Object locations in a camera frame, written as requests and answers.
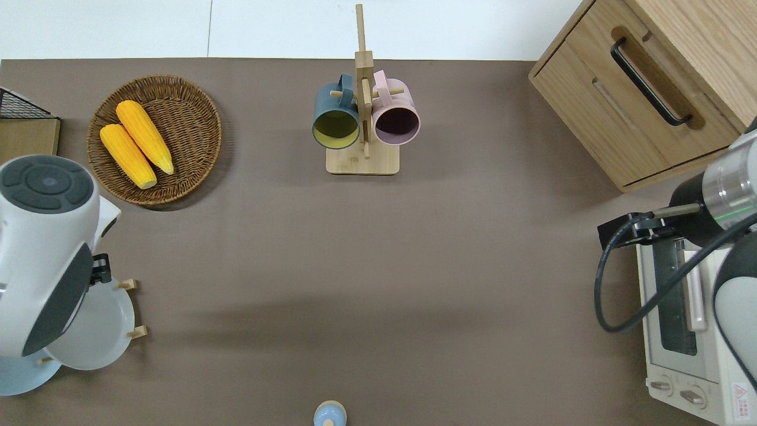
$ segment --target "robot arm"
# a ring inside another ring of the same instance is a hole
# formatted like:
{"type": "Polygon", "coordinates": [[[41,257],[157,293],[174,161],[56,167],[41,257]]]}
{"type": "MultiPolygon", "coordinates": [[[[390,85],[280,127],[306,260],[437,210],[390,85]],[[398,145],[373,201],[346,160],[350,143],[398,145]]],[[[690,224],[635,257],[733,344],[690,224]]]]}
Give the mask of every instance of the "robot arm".
{"type": "Polygon", "coordinates": [[[757,233],[736,241],[715,279],[712,301],[718,328],[757,389],[757,233]]]}
{"type": "Polygon", "coordinates": [[[119,215],[71,160],[0,166],[0,356],[29,355],[65,332],[91,283],[92,252],[119,215]]]}

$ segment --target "corn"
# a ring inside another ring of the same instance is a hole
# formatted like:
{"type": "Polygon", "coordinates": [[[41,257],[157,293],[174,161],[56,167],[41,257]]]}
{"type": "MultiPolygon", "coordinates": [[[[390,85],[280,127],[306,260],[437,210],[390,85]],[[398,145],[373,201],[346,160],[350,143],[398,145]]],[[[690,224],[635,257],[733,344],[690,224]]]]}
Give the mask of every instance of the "corn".
{"type": "Polygon", "coordinates": [[[134,101],[122,101],[116,115],[145,156],[166,174],[173,174],[171,153],[145,109],[134,101]]]}
{"type": "Polygon", "coordinates": [[[108,124],[100,129],[100,140],[111,154],[118,167],[139,188],[146,190],[155,186],[155,172],[147,163],[145,156],[120,124],[108,124]]]}

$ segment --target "wicker basket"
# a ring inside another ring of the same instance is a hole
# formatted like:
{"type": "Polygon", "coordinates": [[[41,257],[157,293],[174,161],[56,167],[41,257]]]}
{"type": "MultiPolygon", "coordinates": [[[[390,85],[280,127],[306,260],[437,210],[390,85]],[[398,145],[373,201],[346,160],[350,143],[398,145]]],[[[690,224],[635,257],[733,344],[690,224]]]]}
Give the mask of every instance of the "wicker basket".
{"type": "Polygon", "coordinates": [[[221,119],[213,100],[195,84],[176,76],[133,80],[108,96],[95,112],[87,133],[89,165],[100,184],[123,201],[161,205],[197,188],[216,164],[221,149],[221,119]],[[163,137],[174,174],[155,169],[157,184],[139,189],[118,167],[100,140],[100,129],[118,123],[116,106],[131,99],[145,108],[163,137]]]}

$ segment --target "white plate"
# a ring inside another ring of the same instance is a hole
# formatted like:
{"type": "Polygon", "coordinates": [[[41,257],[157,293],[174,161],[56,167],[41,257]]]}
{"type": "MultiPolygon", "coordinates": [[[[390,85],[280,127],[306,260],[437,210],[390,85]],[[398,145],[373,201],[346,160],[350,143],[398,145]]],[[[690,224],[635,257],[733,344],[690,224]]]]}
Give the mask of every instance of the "white plate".
{"type": "Polygon", "coordinates": [[[98,283],[84,296],[79,314],[63,336],[44,350],[76,370],[95,370],[116,361],[129,347],[134,305],[119,281],[98,283]]]}
{"type": "Polygon", "coordinates": [[[0,396],[18,395],[42,386],[50,380],[61,363],[38,361],[47,356],[44,350],[21,357],[0,356],[0,396]]]}

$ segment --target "blue mug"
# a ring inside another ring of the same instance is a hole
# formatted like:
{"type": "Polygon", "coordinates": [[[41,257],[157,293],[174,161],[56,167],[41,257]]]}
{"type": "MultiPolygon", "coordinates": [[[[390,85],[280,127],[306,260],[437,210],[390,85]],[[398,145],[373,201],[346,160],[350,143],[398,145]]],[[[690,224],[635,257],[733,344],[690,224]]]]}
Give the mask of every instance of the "blue mug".
{"type": "Polygon", "coordinates": [[[344,149],[360,135],[357,101],[353,96],[352,76],[342,74],[338,83],[329,83],[318,90],[313,118],[313,137],[328,149],[344,149]],[[341,96],[332,96],[332,91],[341,96]]]}

